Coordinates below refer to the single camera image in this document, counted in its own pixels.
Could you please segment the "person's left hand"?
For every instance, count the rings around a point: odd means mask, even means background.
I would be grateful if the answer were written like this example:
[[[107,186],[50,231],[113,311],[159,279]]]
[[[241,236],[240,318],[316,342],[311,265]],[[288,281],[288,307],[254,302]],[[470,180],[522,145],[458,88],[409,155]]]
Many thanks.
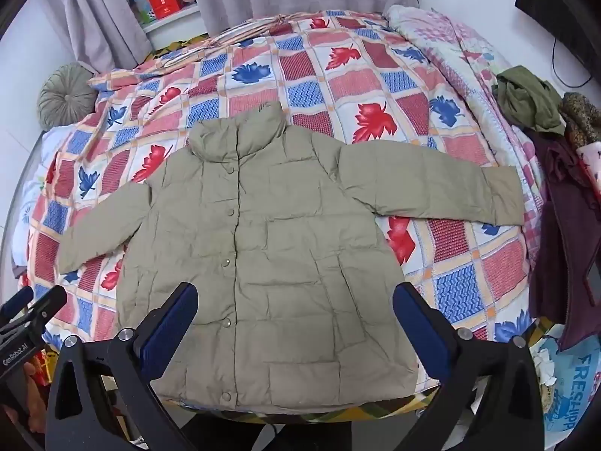
[[[32,362],[26,362],[16,369],[1,385],[5,393],[1,396],[2,407],[13,424],[27,414],[27,425],[34,434],[46,432],[47,408],[33,376],[37,368]]]

